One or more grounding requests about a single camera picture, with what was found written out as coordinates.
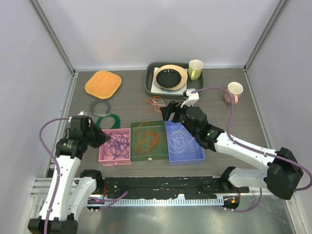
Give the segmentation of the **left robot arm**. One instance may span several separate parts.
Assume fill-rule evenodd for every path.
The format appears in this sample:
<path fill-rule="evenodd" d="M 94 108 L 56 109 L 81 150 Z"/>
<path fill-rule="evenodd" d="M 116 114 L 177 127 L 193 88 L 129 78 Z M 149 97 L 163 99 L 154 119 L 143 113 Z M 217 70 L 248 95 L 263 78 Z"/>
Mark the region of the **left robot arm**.
<path fill-rule="evenodd" d="M 33 234 L 75 234 L 78 219 L 91 194 L 100 194 L 104 180 L 100 171 L 90 169 L 80 174 L 72 188 L 74 177 L 87 148 L 99 148 L 110 137 L 84 112 L 67 119 L 70 123 L 65 137 L 56 144 L 50 157 L 55 169 L 44 205 L 37 218 L 28 222 Z"/>

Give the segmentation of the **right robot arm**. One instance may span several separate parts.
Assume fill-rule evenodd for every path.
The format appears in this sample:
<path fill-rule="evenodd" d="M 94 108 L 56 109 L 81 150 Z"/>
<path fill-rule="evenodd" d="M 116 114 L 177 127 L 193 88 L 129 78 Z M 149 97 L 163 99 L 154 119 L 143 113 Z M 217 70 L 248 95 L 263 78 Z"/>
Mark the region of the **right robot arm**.
<path fill-rule="evenodd" d="M 303 170 L 289 149 L 267 149 L 233 137 L 210 124 L 199 107 L 171 101 L 160 110 L 164 121 L 181 123 L 200 147 L 233 156 L 254 167 L 248 170 L 229 167 L 224 172 L 226 177 L 220 180 L 223 191 L 230 193 L 237 187 L 258 187 L 278 198 L 291 199 Z"/>

